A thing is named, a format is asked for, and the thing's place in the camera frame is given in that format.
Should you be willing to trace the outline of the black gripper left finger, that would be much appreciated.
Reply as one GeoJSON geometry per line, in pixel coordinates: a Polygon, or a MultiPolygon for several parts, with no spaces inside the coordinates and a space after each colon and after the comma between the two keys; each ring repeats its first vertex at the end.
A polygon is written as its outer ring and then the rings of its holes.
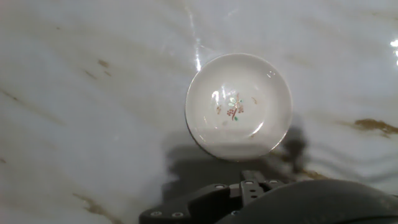
{"type": "Polygon", "coordinates": [[[139,224],[216,223],[237,214],[264,193],[265,178],[245,170],[238,184],[211,184],[180,196],[139,215],[139,224]]]}

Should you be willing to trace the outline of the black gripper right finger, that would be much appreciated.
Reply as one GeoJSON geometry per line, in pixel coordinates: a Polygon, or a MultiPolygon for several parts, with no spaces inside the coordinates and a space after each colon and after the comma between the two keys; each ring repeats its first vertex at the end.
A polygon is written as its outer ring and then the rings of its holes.
{"type": "Polygon", "coordinates": [[[283,187],[284,185],[285,184],[280,180],[276,180],[276,179],[265,180],[264,181],[264,191],[269,192],[276,188],[283,187]]]}

